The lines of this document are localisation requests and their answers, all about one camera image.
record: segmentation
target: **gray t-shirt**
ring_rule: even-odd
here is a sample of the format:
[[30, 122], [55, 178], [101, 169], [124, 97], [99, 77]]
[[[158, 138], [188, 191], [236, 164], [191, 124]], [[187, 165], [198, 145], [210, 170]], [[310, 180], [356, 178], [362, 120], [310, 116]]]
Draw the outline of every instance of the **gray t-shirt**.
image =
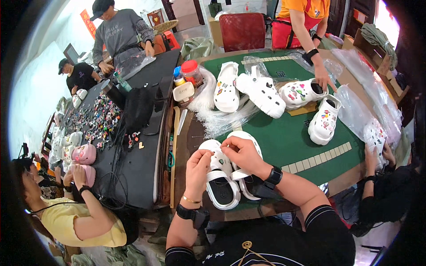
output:
[[117, 54], [122, 47], [141, 41], [136, 31], [136, 24], [140, 20], [142, 18], [133, 9], [122, 9], [112, 19], [102, 22], [96, 30], [95, 38], [103, 41], [111, 57], [116, 54], [115, 65], [142, 50], [142, 48], [131, 48]]

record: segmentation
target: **gold bracelet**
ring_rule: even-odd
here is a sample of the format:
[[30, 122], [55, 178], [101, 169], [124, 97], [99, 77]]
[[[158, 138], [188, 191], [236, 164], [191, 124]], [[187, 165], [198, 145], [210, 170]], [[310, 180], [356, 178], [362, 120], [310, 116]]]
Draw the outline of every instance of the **gold bracelet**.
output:
[[193, 203], [193, 204], [198, 204], [198, 203], [201, 202], [201, 201], [195, 201], [195, 200], [192, 200], [192, 199], [188, 199], [187, 197], [185, 197], [185, 195], [183, 195], [182, 198], [184, 200], [186, 200], [187, 202], [190, 202], [190, 203]]

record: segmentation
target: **black tumbler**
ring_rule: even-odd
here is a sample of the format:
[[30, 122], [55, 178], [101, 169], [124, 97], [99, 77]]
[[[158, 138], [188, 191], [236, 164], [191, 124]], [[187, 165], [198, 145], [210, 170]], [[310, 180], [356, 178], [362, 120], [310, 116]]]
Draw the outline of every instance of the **black tumbler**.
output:
[[126, 98], [110, 80], [103, 81], [101, 90], [103, 90], [108, 98], [115, 103], [120, 110], [124, 110]]

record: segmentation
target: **red lid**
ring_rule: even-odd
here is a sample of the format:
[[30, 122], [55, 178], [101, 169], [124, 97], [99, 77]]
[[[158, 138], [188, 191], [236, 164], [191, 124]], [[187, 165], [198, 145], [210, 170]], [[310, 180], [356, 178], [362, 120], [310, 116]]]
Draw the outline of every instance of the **red lid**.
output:
[[190, 73], [190, 72], [196, 70], [197, 67], [198, 67], [197, 61], [189, 60], [189, 61], [186, 61], [182, 64], [181, 71], [182, 71], [182, 73]]

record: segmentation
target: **woven basket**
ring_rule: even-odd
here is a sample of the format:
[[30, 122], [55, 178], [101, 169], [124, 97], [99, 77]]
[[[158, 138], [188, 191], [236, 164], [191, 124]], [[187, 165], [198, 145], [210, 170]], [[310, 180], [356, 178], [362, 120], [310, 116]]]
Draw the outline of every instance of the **woven basket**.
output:
[[169, 31], [172, 28], [176, 27], [179, 23], [179, 20], [170, 20], [164, 23], [158, 24], [157, 26], [153, 26], [153, 30], [156, 30], [158, 34], [163, 33], [165, 31]]

